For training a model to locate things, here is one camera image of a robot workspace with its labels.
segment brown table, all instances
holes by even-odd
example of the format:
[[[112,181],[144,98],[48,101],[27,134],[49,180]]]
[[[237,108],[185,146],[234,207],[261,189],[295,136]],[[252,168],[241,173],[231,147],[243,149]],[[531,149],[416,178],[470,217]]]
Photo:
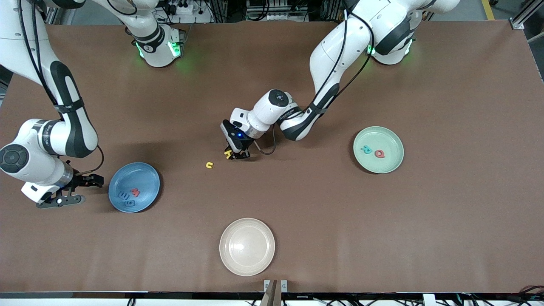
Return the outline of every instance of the brown table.
[[[544,87],[523,33],[506,21],[424,22],[403,62],[371,61],[304,140],[279,137],[271,156],[225,159],[219,123],[233,107],[251,108],[271,88],[309,103],[309,56],[333,26],[196,25],[185,57],[161,69],[138,57],[122,27],[51,27],[106,154],[98,173],[109,182],[124,164],[147,162],[163,188],[143,213],[117,212],[107,186],[82,189],[85,204],[39,210],[22,182],[0,175],[0,290],[253,291],[275,278],[291,291],[514,292],[543,283]],[[55,117],[41,87],[15,77],[0,143],[29,118]],[[403,140],[404,162],[390,174],[354,159],[355,135],[372,125]],[[270,138],[260,142],[270,148]],[[222,231],[242,217],[267,223],[277,242],[268,269],[248,278],[219,258]]]

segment yellow tape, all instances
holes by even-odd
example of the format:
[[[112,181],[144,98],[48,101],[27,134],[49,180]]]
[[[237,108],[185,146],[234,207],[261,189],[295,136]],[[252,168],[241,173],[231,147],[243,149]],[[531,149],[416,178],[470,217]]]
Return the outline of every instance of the yellow tape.
[[[485,16],[487,17],[487,20],[495,20],[493,10],[491,10],[491,6],[489,5],[489,0],[481,0],[481,5],[484,6]]]

